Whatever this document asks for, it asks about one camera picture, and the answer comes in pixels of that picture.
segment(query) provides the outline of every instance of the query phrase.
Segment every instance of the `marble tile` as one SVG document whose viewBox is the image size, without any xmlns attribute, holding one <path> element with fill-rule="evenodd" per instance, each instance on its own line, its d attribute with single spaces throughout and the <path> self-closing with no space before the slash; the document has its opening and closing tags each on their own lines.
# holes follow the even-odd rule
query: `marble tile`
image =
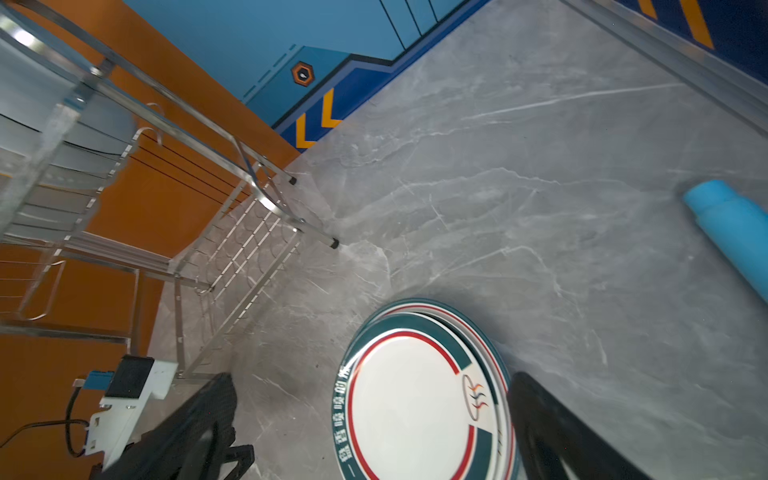
<svg viewBox="0 0 768 480">
<path fill-rule="evenodd" d="M 248 478 L 340 478 L 338 363 L 414 295 L 652 477 L 767 477 L 768 306 L 680 201 L 722 178 L 768 207 L 767 147 L 560 2 L 488 3 L 290 165 L 291 201 L 342 245 L 304 243 L 223 349 Z"/>
</svg>

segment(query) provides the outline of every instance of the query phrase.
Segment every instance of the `yellow chevron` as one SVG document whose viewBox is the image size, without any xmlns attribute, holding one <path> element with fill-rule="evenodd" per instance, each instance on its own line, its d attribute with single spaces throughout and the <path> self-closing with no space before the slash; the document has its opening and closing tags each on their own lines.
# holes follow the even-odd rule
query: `yellow chevron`
<svg viewBox="0 0 768 480">
<path fill-rule="evenodd" d="M 658 20 L 659 17 L 656 15 L 656 9 L 654 8 L 654 4 L 651 0 L 639 0 L 638 3 L 640 4 L 640 10 L 645 15 L 648 15 L 653 20 Z"/>
<path fill-rule="evenodd" d="M 306 140 L 306 114 L 301 114 L 301 117 L 296 119 L 296 148 L 309 148 L 314 144 L 315 142 Z"/>
<path fill-rule="evenodd" d="M 710 37 L 710 29 L 707 28 L 707 23 L 704 21 L 699 2 L 697 0 L 680 0 L 680 6 L 683 7 L 683 14 L 694 40 L 714 50 L 715 46 L 712 43 L 712 37 Z"/>
<path fill-rule="evenodd" d="M 323 95 L 323 121 L 320 122 L 324 128 L 335 128 L 341 124 L 341 120 L 333 120 L 331 112 L 333 111 L 333 89 Z"/>
</svg>

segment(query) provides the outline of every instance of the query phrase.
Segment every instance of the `metal dish rack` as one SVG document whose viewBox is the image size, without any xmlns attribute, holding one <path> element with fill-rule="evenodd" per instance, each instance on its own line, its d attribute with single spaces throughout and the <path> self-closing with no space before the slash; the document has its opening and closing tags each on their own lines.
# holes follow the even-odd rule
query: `metal dish rack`
<svg viewBox="0 0 768 480">
<path fill-rule="evenodd" d="M 10 279 L 24 281 L 27 286 L 24 288 L 23 295 L 18 296 L 21 299 L 18 308 L 14 312 L 0 316 L 0 333 L 122 343 L 127 346 L 130 353 L 136 353 L 141 290 L 144 278 L 149 276 L 174 285 L 179 363 L 177 378 L 192 381 L 210 378 L 209 375 L 195 372 L 195 370 L 211 351 L 217 348 L 223 336 L 234 324 L 247 314 L 253 302 L 277 272 L 282 270 L 281 267 L 288 258 L 296 253 L 303 235 L 308 234 L 331 248 L 337 248 L 339 241 L 308 224 L 304 219 L 298 218 L 292 212 L 275 180 L 279 178 L 284 183 L 294 185 L 295 177 L 279 169 L 263 155 L 202 115 L 132 63 L 38 0 L 20 0 L 15 3 L 62 27 L 102 54 L 104 59 L 98 66 L 84 65 L 83 59 L 74 56 L 71 49 L 62 47 L 63 44 L 56 37 L 20 15 L 16 10 L 10 9 L 6 0 L 0 2 L 0 8 L 2 8 L 0 38 L 2 40 L 11 42 L 15 48 L 28 57 L 34 58 L 39 64 L 64 71 L 79 79 L 69 96 L 56 105 L 48 118 L 48 123 L 40 134 L 36 151 L 26 159 L 21 170 L 0 192 L 2 241 L 34 247 L 41 251 L 41 259 L 38 262 L 26 263 L 27 267 L 34 270 L 32 276 Z M 26 32 L 23 38 L 32 38 L 34 41 L 19 41 L 20 30 Z M 199 122 L 227 139 L 233 145 L 237 161 L 226 158 L 166 119 L 161 113 L 117 88 L 108 80 L 110 73 L 116 67 L 123 68 L 151 86 Z M 156 133 L 161 132 L 171 136 L 240 179 L 239 184 L 210 219 L 203 233 L 190 245 L 174 267 L 170 266 L 169 259 L 165 257 L 88 233 L 73 231 L 57 242 L 41 242 L 8 233 L 15 219 L 18 218 L 20 210 L 27 204 L 32 191 L 39 187 L 42 176 L 51 164 L 57 149 L 64 142 L 67 133 L 77 124 L 83 110 L 95 94 L 111 99 L 152 125 Z M 141 130 L 134 135 L 133 141 L 126 147 L 119 162 L 124 161 L 130 154 L 140 133 Z M 232 208 L 237 196 L 243 191 L 250 193 L 249 198 L 239 207 Z M 135 275 L 130 331 L 108 332 L 46 325 L 39 322 L 47 314 L 55 298 L 58 280 L 61 278 L 66 259 L 109 266 Z M 25 305 L 38 291 L 46 276 L 52 275 L 57 268 L 58 272 L 46 302 L 46 310 L 41 315 L 28 318 L 23 313 Z M 215 326 L 208 341 L 189 363 L 186 361 L 187 355 L 184 348 L 182 286 L 195 289 L 200 298 L 203 315 L 207 316 L 210 325 Z"/>
</svg>

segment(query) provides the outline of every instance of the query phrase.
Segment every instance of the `plate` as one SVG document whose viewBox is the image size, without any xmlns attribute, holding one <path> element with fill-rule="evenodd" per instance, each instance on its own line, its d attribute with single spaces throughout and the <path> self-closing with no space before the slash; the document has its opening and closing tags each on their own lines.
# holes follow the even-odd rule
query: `plate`
<svg viewBox="0 0 768 480">
<path fill-rule="evenodd" d="M 373 323 L 396 313 L 420 313 L 439 321 L 461 338 L 473 356 L 480 360 L 481 365 L 484 366 L 485 377 L 490 379 L 489 389 L 497 410 L 499 462 L 494 478 L 504 480 L 517 478 L 520 458 L 515 442 L 514 426 L 511 423 L 511 414 L 506 401 L 510 376 L 491 341 L 469 318 L 458 310 L 444 303 L 419 298 L 400 300 L 378 309 L 363 324 L 357 336 L 365 332 L 366 328 Z"/>
<path fill-rule="evenodd" d="M 486 365 L 421 313 L 368 322 L 336 379 L 333 437 L 347 480 L 497 476 L 498 409 Z"/>
</svg>

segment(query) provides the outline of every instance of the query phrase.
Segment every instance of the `blue painted wall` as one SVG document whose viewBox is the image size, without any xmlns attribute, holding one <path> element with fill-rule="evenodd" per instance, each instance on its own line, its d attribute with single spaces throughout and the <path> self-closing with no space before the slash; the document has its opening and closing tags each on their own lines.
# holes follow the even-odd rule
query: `blue painted wall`
<svg viewBox="0 0 768 480">
<path fill-rule="evenodd" d="M 282 67 L 293 45 L 389 60 L 403 50 L 379 0 L 125 3 L 238 98 Z"/>
<path fill-rule="evenodd" d="M 299 61 L 312 65 L 315 81 L 318 81 L 317 79 L 325 78 L 347 57 L 349 54 L 341 51 L 312 47 L 298 48 L 297 53 L 283 63 L 283 67 L 277 74 L 246 105 L 265 123 L 274 124 L 307 93 L 307 87 L 293 81 L 291 68 L 294 65 Z"/>
<path fill-rule="evenodd" d="M 302 149 L 488 0 L 124 1 Z"/>
</svg>

